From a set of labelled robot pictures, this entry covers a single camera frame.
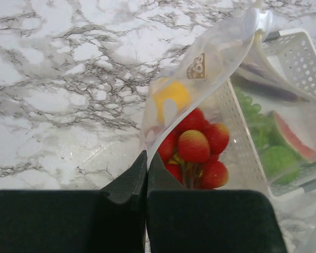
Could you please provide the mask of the clear dotted zip bag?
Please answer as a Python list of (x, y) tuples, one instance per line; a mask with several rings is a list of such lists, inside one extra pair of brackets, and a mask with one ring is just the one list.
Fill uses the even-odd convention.
[[(210, 123), (224, 124), (216, 118), (217, 90), (230, 80), (244, 61), (255, 37), (261, 35), (267, 38), (269, 34), (274, 33), (273, 15), (270, 11), (264, 11), (261, 6), (261, 1), (257, 1), (242, 16), (226, 18), (214, 24), (195, 40), (179, 65), (163, 71), (150, 83), (141, 133), (141, 144), (147, 153), (148, 170), (149, 163), (158, 154), (158, 147), (163, 140), (194, 109), (199, 108)], [(192, 100), (179, 112), (173, 102), (165, 102), (164, 123), (160, 124), (157, 121), (157, 107), (153, 95), (173, 81), (182, 82), (189, 90)], [(226, 154), (229, 144), (219, 157), (219, 161), (223, 163), (222, 156)], [(207, 190), (252, 190), (227, 188), (227, 184)], [(267, 194), (260, 193), (268, 198), (273, 207), (286, 252), (316, 252), (316, 191), (285, 202), (276, 201)]]

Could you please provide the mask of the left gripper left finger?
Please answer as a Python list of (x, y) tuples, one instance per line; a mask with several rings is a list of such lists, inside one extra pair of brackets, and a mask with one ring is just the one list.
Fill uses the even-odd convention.
[(146, 161), (100, 190), (0, 190), (0, 252), (144, 252)]

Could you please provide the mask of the green grapes bunch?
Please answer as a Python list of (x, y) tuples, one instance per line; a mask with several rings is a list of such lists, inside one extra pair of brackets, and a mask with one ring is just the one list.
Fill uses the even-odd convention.
[(234, 88), (241, 111), (247, 123), (249, 133), (257, 150), (263, 150), (269, 145), (271, 122), (261, 113), (261, 105), (254, 103), (249, 95), (245, 95), (238, 87)]

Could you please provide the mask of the red lychee bunch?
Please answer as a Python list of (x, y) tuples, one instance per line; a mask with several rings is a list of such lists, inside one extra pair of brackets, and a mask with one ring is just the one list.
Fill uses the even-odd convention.
[(219, 161), (230, 140), (223, 123), (210, 123), (199, 109), (186, 116), (158, 147), (167, 171), (188, 189), (215, 189), (227, 184), (229, 172)]

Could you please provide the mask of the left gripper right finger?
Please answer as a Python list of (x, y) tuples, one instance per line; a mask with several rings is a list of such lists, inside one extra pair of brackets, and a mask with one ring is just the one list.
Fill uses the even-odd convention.
[(146, 226), (152, 252), (286, 252), (273, 207), (253, 190), (189, 190), (158, 154), (149, 163)]

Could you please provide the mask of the white perforated plastic basket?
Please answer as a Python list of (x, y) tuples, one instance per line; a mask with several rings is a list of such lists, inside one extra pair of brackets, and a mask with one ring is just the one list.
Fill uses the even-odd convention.
[(226, 187), (260, 191), (279, 202), (316, 191), (316, 162), (297, 159), (300, 175), (288, 184), (275, 184), (267, 179), (260, 156), (274, 145), (269, 143), (263, 150), (256, 149), (234, 91), (238, 87), (249, 95), (254, 103), (261, 105), (261, 113), (267, 117), (272, 110), (277, 111), (297, 137), (316, 151), (316, 50), (309, 34), (294, 28), (271, 33), (267, 38), (257, 35), (242, 63), (255, 64), (277, 86), (309, 102), (290, 103), (257, 95), (240, 87), (240, 78), (235, 72), (232, 74), (215, 94), (216, 118), (230, 130), (229, 148), (222, 156), (230, 173)]

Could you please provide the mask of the yellow bell pepper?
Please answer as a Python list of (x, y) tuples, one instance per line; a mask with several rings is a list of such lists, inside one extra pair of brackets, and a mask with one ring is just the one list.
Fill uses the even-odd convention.
[(157, 107), (157, 121), (164, 123), (163, 105), (165, 102), (173, 102), (177, 112), (187, 107), (191, 103), (191, 94), (186, 86), (180, 81), (173, 81), (169, 86), (157, 91), (153, 95), (153, 100)]

